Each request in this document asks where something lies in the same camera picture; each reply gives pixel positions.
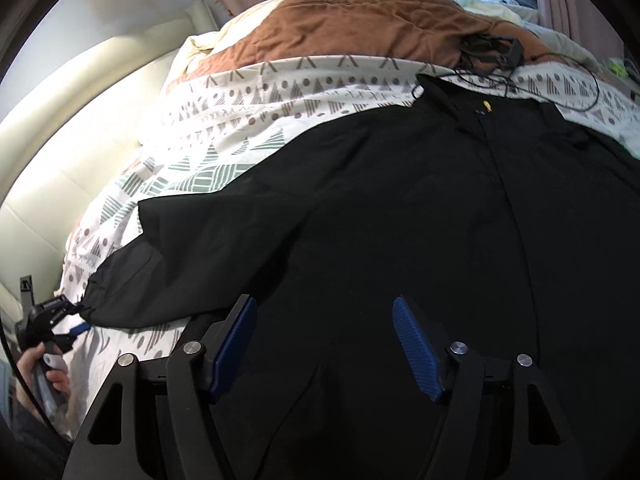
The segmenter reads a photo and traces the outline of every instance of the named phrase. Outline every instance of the jacket sleeve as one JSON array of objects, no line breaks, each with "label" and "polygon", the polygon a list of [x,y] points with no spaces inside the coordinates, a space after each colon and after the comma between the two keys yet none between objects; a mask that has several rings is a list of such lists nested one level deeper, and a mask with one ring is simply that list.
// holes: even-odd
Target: jacket sleeve
[{"label": "jacket sleeve", "polygon": [[56,437],[19,402],[14,403],[14,438],[45,475],[43,480],[60,480],[72,443]]}]

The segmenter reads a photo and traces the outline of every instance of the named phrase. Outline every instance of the white wall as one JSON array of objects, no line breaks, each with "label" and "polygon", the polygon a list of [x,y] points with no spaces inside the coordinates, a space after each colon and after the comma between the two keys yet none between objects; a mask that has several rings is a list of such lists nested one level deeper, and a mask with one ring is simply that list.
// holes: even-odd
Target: white wall
[{"label": "white wall", "polygon": [[[46,76],[88,48],[132,28],[151,25],[193,0],[60,0],[23,46],[0,83],[0,121]],[[205,0],[216,22],[228,17]]]}]

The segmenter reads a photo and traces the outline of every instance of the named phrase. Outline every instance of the patterned bedsheet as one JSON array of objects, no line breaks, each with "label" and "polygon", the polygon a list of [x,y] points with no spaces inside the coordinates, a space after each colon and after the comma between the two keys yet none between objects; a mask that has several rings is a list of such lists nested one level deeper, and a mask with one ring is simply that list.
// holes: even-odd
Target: patterned bedsheet
[{"label": "patterned bedsheet", "polygon": [[[140,200],[214,192],[316,124],[372,107],[409,106],[419,72],[452,74],[401,59],[318,56],[264,62],[180,83],[162,102],[155,136],[93,200],[71,233],[60,293],[79,301],[88,276],[142,232]],[[464,80],[468,78],[449,78],[486,94],[505,91],[481,78],[472,85]],[[589,74],[558,63],[521,68],[513,81],[520,88],[510,92],[513,98],[552,99],[574,108],[586,108],[598,94]],[[615,138],[640,158],[640,108],[614,88],[600,83],[598,104],[587,112],[559,110],[567,120]],[[60,329],[80,322],[69,318]],[[140,360],[165,356],[185,323],[146,330],[92,328],[80,336],[65,356],[73,385],[69,433],[78,430],[119,355],[132,352]]]}]

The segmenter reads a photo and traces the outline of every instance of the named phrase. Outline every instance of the human hand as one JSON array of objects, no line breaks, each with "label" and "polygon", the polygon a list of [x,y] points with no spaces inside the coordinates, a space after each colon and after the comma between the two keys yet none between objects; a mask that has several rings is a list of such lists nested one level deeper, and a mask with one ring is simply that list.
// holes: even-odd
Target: human hand
[{"label": "human hand", "polygon": [[[56,353],[62,355],[62,352],[56,347]],[[27,348],[20,359],[17,362],[18,370],[20,374],[24,378],[24,382],[27,384],[29,389],[33,390],[33,367],[36,363],[42,359],[42,356],[45,354],[45,346],[44,343],[40,343],[38,346],[33,348]],[[69,387],[69,377],[62,370],[50,370],[46,373],[47,379],[53,384],[53,387],[63,394],[70,393]],[[40,419],[40,416],[35,408],[35,406],[31,403],[27,393],[22,389],[22,385],[20,383],[16,384],[15,389],[15,398],[20,402],[21,405],[25,407],[32,415],[36,418]]]}]

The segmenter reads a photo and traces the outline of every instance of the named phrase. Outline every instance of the black cable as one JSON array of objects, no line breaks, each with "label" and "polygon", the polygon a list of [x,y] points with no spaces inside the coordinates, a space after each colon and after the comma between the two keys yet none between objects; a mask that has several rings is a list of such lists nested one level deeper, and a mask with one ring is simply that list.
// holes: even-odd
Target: black cable
[{"label": "black cable", "polygon": [[[505,97],[508,96],[509,88],[515,88],[515,89],[518,89],[518,90],[520,90],[522,92],[525,92],[527,94],[535,95],[535,96],[537,96],[537,97],[539,97],[541,99],[544,99],[548,103],[555,104],[555,105],[557,105],[557,106],[559,106],[561,108],[566,108],[567,110],[572,110],[574,112],[588,112],[589,110],[593,109],[598,104],[598,102],[600,101],[600,94],[601,94],[600,83],[598,82],[598,78],[596,78],[595,74],[591,70],[589,70],[583,63],[581,63],[580,61],[578,61],[577,59],[575,59],[575,58],[573,58],[571,56],[565,56],[564,54],[558,54],[557,52],[545,52],[543,54],[539,54],[538,56],[529,57],[529,58],[525,59],[524,62],[535,61],[535,60],[537,60],[537,59],[539,59],[541,57],[548,57],[548,56],[558,56],[558,57],[563,57],[565,59],[573,61],[575,64],[580,66],[582,69],[586,70],[591,75],[591,77],[593,77],[593,80],[594,80],[594,82],[596,84],[597,92],[596,92],[596,98],[595,98],[595,100],[593,101],[593,103],[591,105],[589,105],[587,108],[574,108],[574,107],[562,104],[562,103],[560,103],[558,101],[554,101],[553,99],[549,99],[548,97],[544,97],[542,95],[539,95],[539,94],[537,94],[537,93],[535,93],[535,92],[533,92],[533,91],[531,91],[531,90],[529,90],[527,88],[522,88],[520,86],[517,86],[516,83],[513,82],[511,77],[513,76],[513,73],[519,67],[516,67],[516,68],[512,69],[511,73],[508,76],[507,75],[501,75],[501,74],[493,74],[493,73],[490,74],[490,75],[492,75],[492,76],[494,76],[494,77],[496,77],[498,79],[493,79],[493,78],[491,78],[489,76],[480,76],[480,77],[483,77],[484,79],[487,79],[490,82],[496,83],[497,85],[505,85],[505,90],[504,90],[504,96]],[[434,77],[436,79],[442,79],[442,78],[446,78],[446,77],[457,76],[462,81],[464,81],[468,85],[473,86],[475,88],[479,88],[479,89],[482,89],[482,90],[493,90],[494,89],[491,86],[482,86],[482,85],[479,85],[478,83],[476,83],[476,82],[474,82],[472,80],[465,79],[463,77],[463,75],[479,76],[478,74],[470,72],[469,70],[461,71],[461,70],[458,70],[457,68],[454,68],[453,71],[454,71],[453,74],[434,75],[432,77]]]},{"label": "black cable", "polygon": [[629,77],[633,81],[635,81],[636,83],[639,83],[640,82],[640,72],[638,71],[638,67],[633,62],[633,60],[629,59],[628,57],[625,57],[625,59],[623,59],[622,63],[625,66],[625,70],[629,74]]},{"label": "black cable", "polygon": [[24,392],[27,394],[27,397],[29,397],[29,400],[31,401],[31,403],[36,408],[36,411],[40,415],[40,418],[42,419],[44,424],[51,431],[53,431],[53,433],[55,433],[58,438],[62,439],[62,436],[57,432],[56,428],[53,427],[53,424],[49,420],[49,417],[45,414],[44,409],[39,405],[30,387],[27,386],[27,383],[24,380],[24,377],[22,376],[22,374],[20,373],[20,370],[18,370],[18,365],[14,360],[14,356],[11,353],[11,348],[9,347],[9,342],[7,341],[6,334],[4,333],[4,327],[2,327],[1,324],[2,324],[2,314],[0,314],[0,343],[2,344],[2,350],[4,350],[4,354],[6,355],[6,360],[9,362],[9,365],[11,366],[11,370],[14,372],[15,378],[18,379],[20,386],[22,387]]}]

